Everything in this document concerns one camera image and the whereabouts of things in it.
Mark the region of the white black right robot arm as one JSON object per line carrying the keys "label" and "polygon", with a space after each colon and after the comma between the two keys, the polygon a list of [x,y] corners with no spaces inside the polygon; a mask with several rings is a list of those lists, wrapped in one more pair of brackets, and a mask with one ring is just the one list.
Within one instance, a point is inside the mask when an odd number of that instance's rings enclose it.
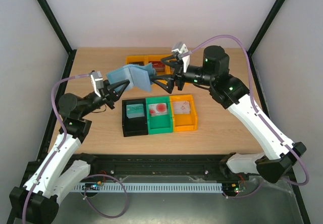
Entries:
{"label": "white black right robot arm", "polygon": [[305,145],[282,133],[257,105],[251,88],[229,73],[230,57],[222,47],[206,47],[200,67],[189,64],[187,48],[174,48],[172,55],[162,58],[161,62],[174,71],[151,76],[152,83],[167,93],[172,93],[174,87],[182,90],[186,83],[208,90],[213,100],[239,119],[262,147],[263,152],[258,154],[227,155],[220,167],[223,178],[229,180],[240,173],[257,174],[276,183],[301,161]]}

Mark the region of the blue leather card holder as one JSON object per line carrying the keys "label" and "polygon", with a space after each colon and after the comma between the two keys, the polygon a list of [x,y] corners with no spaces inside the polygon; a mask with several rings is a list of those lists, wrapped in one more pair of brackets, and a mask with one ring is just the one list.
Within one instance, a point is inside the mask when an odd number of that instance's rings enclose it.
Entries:
{"label": "blue leather card holder", "polygon": [[110,84],[114,84],[122,80],[129,80],[130,83],[125,89],[126,91],[137,87],[141,90],[150,92],[152,84],[150,77],[156,75],[157,72],[153,68],[152,63],[149,63],[145,66],[128,64],[107,73],[106,76]]}

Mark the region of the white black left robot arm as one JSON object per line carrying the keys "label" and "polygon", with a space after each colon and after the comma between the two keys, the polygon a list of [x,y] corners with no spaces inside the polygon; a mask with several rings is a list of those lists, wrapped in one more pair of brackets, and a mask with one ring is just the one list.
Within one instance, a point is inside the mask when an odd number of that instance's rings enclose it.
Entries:
{"label": "white black left robot arm", "polygon": [[12,209],[23,223],[52,223],[72,189],[84,179],[97,177],[96,158],[91,154],[83,153],[70,167],[66,165],[89,133],[92,122],[84,117],[103,105],[113,109],[129,83],[94,79],[94,91],[87,96],[65,93],[53,104],[61,125],[56,141],[35,173],[10,192]]}

